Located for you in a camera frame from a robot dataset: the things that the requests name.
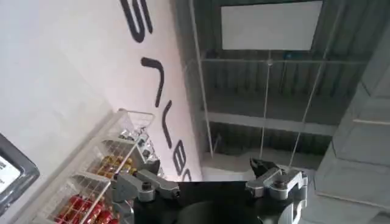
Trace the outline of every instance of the corrugated metal roof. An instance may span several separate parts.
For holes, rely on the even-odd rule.
[[[204,56],[203,68],[207,98],[213,107],[214,95],[236,95],[243,100],[250,94],[264,99],[266,89],[267,64],[269,51],[224,51],[221,43],[222,5],[270,4],[297,1],[266,0],[209,0],[195,1],[196,22],[199,44]],[[322,56],[329,42],[330,33],[336,20],[340,0],[326,0],[323,3],[319,22],[310,51],[272,51],[269,76],[268,101],[278,97],[308,100],[314,80],[322,63]],[[310,116],[314,110],[308,110],[307,122],[338,125],[355,92],[357,83],[365,69],[390,16],[390,1],[384,0],[345,0],[339,24],[335,30],[335,39],[331,42],[325,60],[325,68],[320,73],[312,102],[334,100],[339,107],[337,112],[324,108],[320,116]],[[281,105],[281,110],[289,111],[290,105]],[[251,147],[259,141],[261,128],[240,127],[229,124],[213,124],[213,137],[216,132],[223,135],[224,147],[241,145]],[[297,133],[284,133],[280,130],[266,130],[266,136],[279,136],[264,139],[264,146],[291,150]],[[254,139],[243,141],[237,136]],[[329,136],[301,136],[297,151],[316,154],[324,153],[331,140]]]

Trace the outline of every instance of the red can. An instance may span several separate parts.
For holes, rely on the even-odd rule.
[[[72,224],[78,224],[92,206],[92,201],[89,199],[80,200],[77,202],[76,208],[73,209],[67,216],[67,220]]]
[[[80,205],[80,201],[82,201],[83,198],[80,195],[73,195],[66,205],[61,209],[59,214],[54,218],[54,221],[56,223],[65,223],[68,221],[67,216],[69,213],[72,213],[74,210],[78,210],[78,206]]]
[[[109,224],[112,218],[113,217],[111,212],[108,210],[104,210],[100,212],[94,224]]]
[[[119,224],[119,220],[118,219],[113,219],[108,224]]]
[[[102,212],[103,206],[99,203],[93,207],[91,213],[87,217],[87,219],[84,221],[84,224],[93,224],[95,220],[99,217],[99,214]]]
[[[102,197],[102,198],[98,201],[98,205],[100,205],[103,209],[105,209],[104,197]]]

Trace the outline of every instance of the white wall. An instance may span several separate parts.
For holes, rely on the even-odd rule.
[[[178,174],[161,129],[173,147],[181,139],[193,180],[201,179],[169,1],[147,1],[154,27],[142,43],[129,32],[119,1],[0,1],[0,132],[39,168],[41,177],[0,218],[7,223],[33,200],[62,161],[112,110],[156,115],[149,133],[165,173]],[[154,107],[159,74],[142,57],[165,69],[161,107]]]

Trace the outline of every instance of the bolt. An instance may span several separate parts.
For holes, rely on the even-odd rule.
[[[283,188],[286,184],[283,181],[280,180],[275,180],[274,181],[274,186],[277,188]]]
[[[143,191],[149,191],[152,189],[152,184],[150,182],[143,182],[142,183],[142,190]]]
[[[150,151],[148,151],[148,150],[144,150],[143,152],[142,152],[142,155],[146,158],[146,159],[148,159],[148,157],[151,155],[151,153],[150,153]]]
[[[274,61],[272,59],[267,60],[267,65],[272,66],[274,64]]]
[[[145,145],[145,140],[141,139],[141,140],[138,142],[138,146],[142,148],[142,147],[144,147],[144,145]]]

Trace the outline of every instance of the metal ceiling beam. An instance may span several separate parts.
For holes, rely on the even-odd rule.
[[[337,64],[337,65],[365,65],[367,61],[359,60],[273,60],[273,63],[324,63],[324,64]],[[203,58],[202,61],[206,62],[259,62],[266,63],[267,60],[256,59],[228,59],[228,58]]]
[[[281,119],[271,119],[263,117],[252,117],[238,114],[208,112],[210,122],[225,124],[235,124],[248,127],[268,128],[273,130],[294,131],[309,133],[314,135],[333,136],[337,126],[315,123],[301,123],[297,121],[287,121]]]

